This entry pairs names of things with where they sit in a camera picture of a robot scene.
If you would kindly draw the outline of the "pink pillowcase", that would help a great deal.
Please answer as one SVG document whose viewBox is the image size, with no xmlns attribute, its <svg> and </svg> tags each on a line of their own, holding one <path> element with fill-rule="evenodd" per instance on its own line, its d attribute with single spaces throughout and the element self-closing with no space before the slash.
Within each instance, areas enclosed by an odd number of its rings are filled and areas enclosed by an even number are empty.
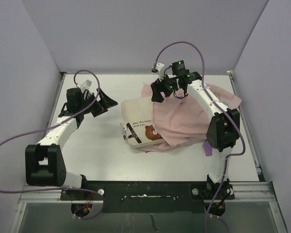
<svg viewBox="0 0 291 233">
<path fill-rule="evenodd" d="M 170 96 L 152 103 L 152 123 L 164 143 L 140 148 L 144 152 L 166 152 L 206 140 L 209 118 L 191 96 L 181 100 Z"/>
</svg>

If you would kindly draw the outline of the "cream pillow with bear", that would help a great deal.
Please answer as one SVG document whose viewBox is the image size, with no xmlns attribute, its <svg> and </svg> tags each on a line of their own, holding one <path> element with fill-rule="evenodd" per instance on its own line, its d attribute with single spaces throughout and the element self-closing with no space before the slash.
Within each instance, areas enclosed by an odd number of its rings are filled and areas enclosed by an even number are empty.
<svg viewBox="0 0 291 233">
<path fill-rule="evenodd" d="M 150 96 L 121 102 L 123 122 L 120 125 L 123 138 L 131 148 L 144 149 L 165 142 L 154 127 L 152 110 Z"/>
</svg>

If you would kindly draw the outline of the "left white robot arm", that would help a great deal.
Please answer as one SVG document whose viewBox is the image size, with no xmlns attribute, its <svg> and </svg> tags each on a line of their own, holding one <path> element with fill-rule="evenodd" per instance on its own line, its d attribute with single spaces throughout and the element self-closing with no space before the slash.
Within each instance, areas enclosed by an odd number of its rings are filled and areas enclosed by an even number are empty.
<svg viewBox="0 0 291 233">
<path fill-rule="evenodd" d="M 89 187 L 84 184 L 86 177 L 66 170 L 62 149 L 86 114 L 97 117 L 117 105 L 102 90 L 98 90 L 95 96 L 88 87 L 68 89 L 56 127 L 25 149 L 26 183 L 30 186 L 72 188 L 71 192 L 77 199 L 86 198 L 89 194 Z"/>
</svg>

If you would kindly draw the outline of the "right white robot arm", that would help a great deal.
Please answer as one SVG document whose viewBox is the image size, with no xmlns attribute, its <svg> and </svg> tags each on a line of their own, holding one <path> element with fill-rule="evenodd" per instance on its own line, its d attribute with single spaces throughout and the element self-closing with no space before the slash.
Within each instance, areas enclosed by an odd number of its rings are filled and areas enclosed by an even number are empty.
<svg viewBox="0 0 291 233">
<path fill-rule="evenodd" d="M 152 72 L 158 75 L 151 84 L 152 102 L 163 105 L 169 102 L 169 96 L 180 89 L 185 96 L 191 96 L 207 114 L 210 124 L 206 133 L 208 144 L 216 150 L 211 164 L 209 178 L 212 183 L 206 186 L 207 195 L 213 199 L 223 194 L 221 183 L 228 180 L 227 168 L 232 149 L 238 139 L 243 136 L 240 132 L 240 113 L 223 104 L 204 84 L 204 74 L 190 72 L 185 68 L 184 61 L 172 63 L 173 77 L 165 73 L 164 64 L 155 62 Z"/>
</svg>

